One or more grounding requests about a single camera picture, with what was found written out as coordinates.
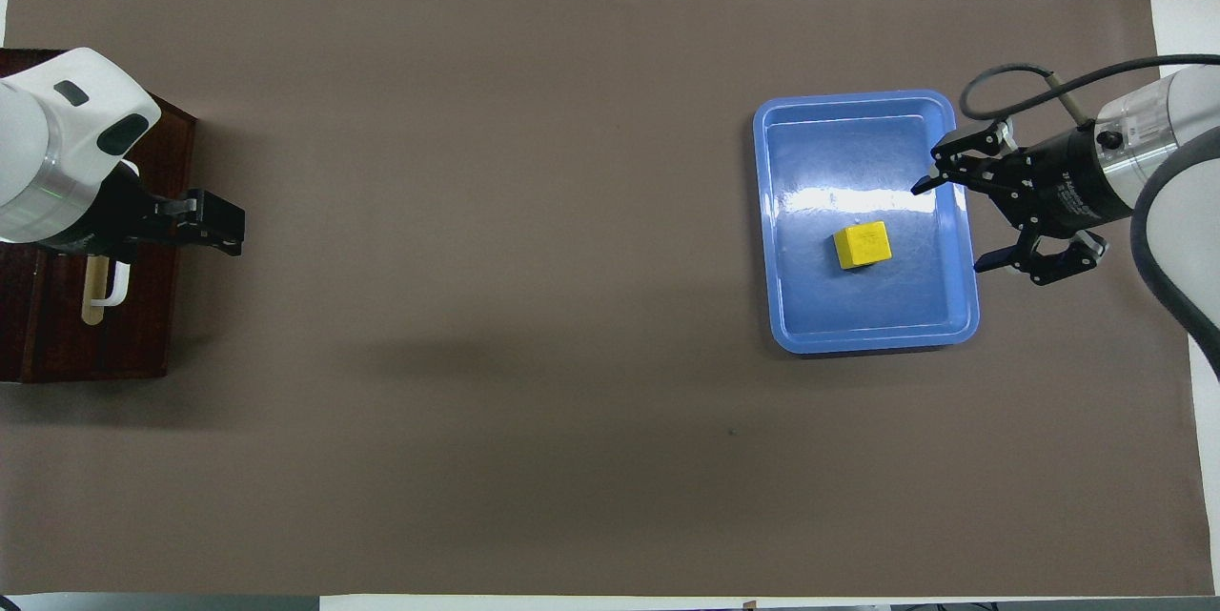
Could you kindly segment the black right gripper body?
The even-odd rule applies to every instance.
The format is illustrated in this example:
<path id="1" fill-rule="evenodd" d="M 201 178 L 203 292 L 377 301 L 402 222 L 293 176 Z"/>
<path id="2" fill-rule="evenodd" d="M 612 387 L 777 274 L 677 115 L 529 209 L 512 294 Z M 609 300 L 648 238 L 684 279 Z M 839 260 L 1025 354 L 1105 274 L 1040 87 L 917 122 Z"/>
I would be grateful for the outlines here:
<path id="1" fill-rule="evenodd" d="M 1009 171 L 1021 196 L 1009 199 L 1015 228 L 1035 226 L 1043 237 L 1069 238 L 1132 215 L 1102 171 L 1093 123 L 1019 148 Z"/>

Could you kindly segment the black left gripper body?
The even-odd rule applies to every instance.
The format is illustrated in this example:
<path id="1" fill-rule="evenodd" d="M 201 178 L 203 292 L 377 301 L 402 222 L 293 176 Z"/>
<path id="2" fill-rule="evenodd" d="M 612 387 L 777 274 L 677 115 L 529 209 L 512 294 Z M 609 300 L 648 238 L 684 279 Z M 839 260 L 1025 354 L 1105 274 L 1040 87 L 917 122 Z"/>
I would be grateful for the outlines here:
<path id="1" fill-rule="evenodd" d="M 162 198 L 146 190 L 131 165 L 118 163 L 104 178 L 89 209 L 70 228 L 48 238 L 48 250 L 134 262 L 140 243 L 148 241 L 148 220 L 160 202 Z"/>

